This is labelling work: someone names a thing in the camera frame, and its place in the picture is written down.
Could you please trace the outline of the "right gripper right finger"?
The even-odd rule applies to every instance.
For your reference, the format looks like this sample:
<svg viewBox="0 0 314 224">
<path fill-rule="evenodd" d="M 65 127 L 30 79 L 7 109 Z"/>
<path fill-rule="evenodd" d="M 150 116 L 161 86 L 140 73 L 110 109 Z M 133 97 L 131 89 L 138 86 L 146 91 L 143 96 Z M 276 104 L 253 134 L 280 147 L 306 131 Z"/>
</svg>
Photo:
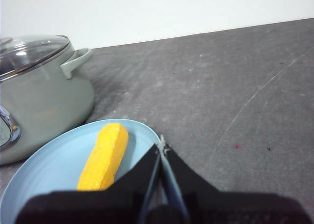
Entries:
<svg viewBox="0 0 314 224">
<path fill-rule="evenodd" d="M 160 137 L 161 160 L 183 214 L 192 224 L 309 224 L 302 205 L 272 193 L 223 192 L 197 174 Z"/>
</svg>

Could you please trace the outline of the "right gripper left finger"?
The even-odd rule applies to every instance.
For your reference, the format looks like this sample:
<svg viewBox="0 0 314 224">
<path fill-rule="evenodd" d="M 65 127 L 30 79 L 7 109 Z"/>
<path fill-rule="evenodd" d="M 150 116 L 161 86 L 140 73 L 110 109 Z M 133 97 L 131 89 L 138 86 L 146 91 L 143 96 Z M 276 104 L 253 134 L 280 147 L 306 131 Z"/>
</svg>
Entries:
<svg viewBox="0 0 314 224">
<path fill-rule="evenodd" d="M 17 224 L 134 224 L 159 161 L 153 145 L 136 165 L 104 191 L 58 191 L 23 206 Z"/>
</svg>

